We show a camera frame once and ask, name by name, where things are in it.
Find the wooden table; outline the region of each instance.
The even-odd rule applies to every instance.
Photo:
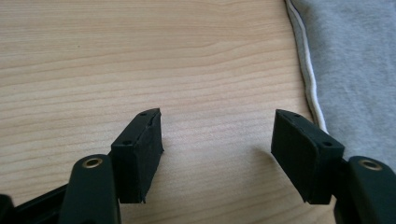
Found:
[[[0,2],[0,190],[16,205],[154,107],[165,153],[123,223],[334,223],[270,154],[277,108],[310,117],[283,1]]]

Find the screw hole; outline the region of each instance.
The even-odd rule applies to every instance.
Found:
[[[326,147],[331,147],[331,146],[332,146],[332,143],[330,143],[330,142],[323,142],[323,145],[325,145]]]
[[[102,162],[103,160],[100,158],[92,158],[87,161],[84,161],[84,163],[82,163],[82,166],[84,168],[90,169],[99,166]]]
[[[125,145],[125,146],[129,146],[129,145],[132,144],[132,141],[129,141],[129,140],[128,141],[123,141],[122,144]]]
[[[364,168],[367,168],[369,170],[374,170],[374,171],[380,171],[382,170],[382,166],[374,161],[369,161],[369,160],[360,160],[359,164],[363,166]]]

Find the folded cloth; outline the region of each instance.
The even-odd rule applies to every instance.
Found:
[[[396,1],[286,3],[319,127],[396,171]]]

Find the wood grain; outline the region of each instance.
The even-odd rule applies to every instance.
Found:
[[[160,107],[163,154],[123,223],[334,223],[270,154],[310,117],[283,1],[1,1],[0,190],[15,204]]]

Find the gray fabric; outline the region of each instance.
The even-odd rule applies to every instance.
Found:
[[[396,1],[286,2],[313,115],[346,146],[345,159],[367,156],[396,171]],[[312,99],[304,35],[321,111]]]

